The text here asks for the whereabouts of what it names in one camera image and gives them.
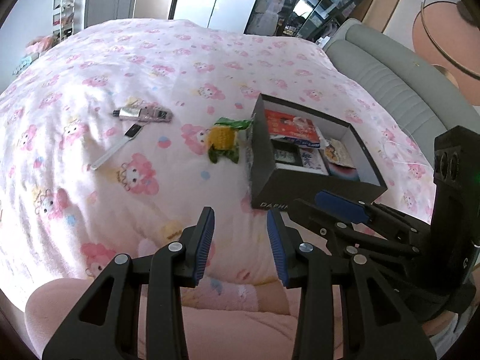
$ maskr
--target bed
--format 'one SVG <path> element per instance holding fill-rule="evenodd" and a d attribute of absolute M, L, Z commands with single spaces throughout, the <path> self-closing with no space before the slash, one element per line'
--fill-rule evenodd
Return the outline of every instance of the bed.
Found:
<path fill-rule="evenodd" d="M 249 307 L 249 286 L 277 282 L 265 212 L 250 207 L 245 155 L 212 164 L 204 142 L 219 117 L 248 119 L 260 93 L 349 121 L 387 182 L 378 201 L 430 221 L 435 187 L 415 140 L 315 44 L 186 20 L 109 21 L 48 51 L 0 96 L 8 299 L 23 311 L 44 283 L 94 278 L 118 253 L 150 254 L 209 205 L 216 225 L 205 286 L 241 301 L 209 305 L 187 291 L 183 303 Z M 90 164 L 131 126 L 111 116 L 126 104 L 167 107 L 173 120 L 145 126 L 94 172 Z"/>

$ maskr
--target yellow crocheted corn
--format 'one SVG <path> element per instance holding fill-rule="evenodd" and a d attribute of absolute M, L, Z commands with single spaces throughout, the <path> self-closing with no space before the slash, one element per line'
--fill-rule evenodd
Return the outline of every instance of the yellow crocheted corn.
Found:
<path fill-rule="evenodd" d="M 213 126 L 208 133 L 207 147 L 215 150 L 232 150 L 237 132 L 229 126 Z"/>

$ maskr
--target crocheted toy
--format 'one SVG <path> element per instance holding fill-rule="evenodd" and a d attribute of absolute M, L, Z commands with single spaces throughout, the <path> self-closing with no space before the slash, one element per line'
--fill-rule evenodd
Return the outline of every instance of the crocheted toy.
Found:
<path fill-rule="evenodd" d="M 221 117 L 213 125 L 207 136 L 208 158 L 214 164 L 219 157 L 227 157 L 232 162 L 239 162 L 239 145 L 237 134 L 251 125 L 251 120 L 232 120 Z"/>

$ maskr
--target pink phone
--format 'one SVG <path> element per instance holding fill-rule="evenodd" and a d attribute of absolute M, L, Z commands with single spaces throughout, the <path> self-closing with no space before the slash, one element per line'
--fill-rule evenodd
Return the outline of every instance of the pink phone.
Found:
<path fill-rule="evenodd" d="M 170 110 L 162 107 L 122 107 L 114 110 L 112 115 L 120 118 L 120 120 L 134 120 L 136 122 L 169 122 L 173 116 Z"/>

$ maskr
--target gray sofa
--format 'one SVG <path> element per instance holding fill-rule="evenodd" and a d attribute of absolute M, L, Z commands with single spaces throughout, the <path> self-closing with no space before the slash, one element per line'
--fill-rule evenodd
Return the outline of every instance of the gray sofa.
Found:
<path fill-rule="evenodd" d="M 480 115 L 455 85 L 414 52 L 358 20 L 347 20 L 324 50 L 414 138 L 430 164 L 438 135 L 458 125 L 480 133 Z"/>

